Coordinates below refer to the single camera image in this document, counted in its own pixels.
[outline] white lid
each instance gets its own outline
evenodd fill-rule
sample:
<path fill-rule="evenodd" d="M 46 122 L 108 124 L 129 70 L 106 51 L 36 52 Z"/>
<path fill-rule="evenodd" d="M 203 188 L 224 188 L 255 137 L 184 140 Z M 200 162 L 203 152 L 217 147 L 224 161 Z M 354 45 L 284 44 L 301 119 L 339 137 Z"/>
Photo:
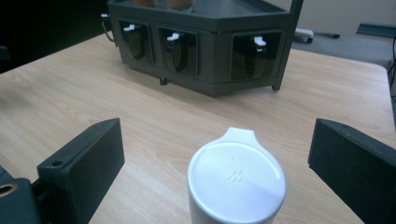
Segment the white lid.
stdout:
<path fill-rule="evenodd" d="M 276 159 L 253 131 L 235 128 L 194 154 L 188 183 L 198 206 L 228 223 L 264 221 L 279 210 L 286 194 Z"/>

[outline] wooden table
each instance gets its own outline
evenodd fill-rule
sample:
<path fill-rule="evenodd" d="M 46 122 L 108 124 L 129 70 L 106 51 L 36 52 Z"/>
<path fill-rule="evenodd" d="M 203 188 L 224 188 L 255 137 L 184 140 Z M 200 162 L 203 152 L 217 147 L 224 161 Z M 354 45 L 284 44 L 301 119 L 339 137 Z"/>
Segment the wooden table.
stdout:
<path fill-rule="evenodd" d="M 274 223 L 361 223 L 308 168 L 316 118 L 396 147 L 380 66 L 292 50 L 280 91 L 209 97 L 130 69 L 100 35 L 0 76 L 0 164 L 34 181 L 40 162 L 112 118 L 126 162 L 92 223 L 189 223 L 189 161 L 229 127 L 255 131 L 284 169 L 287 198 Z"/>

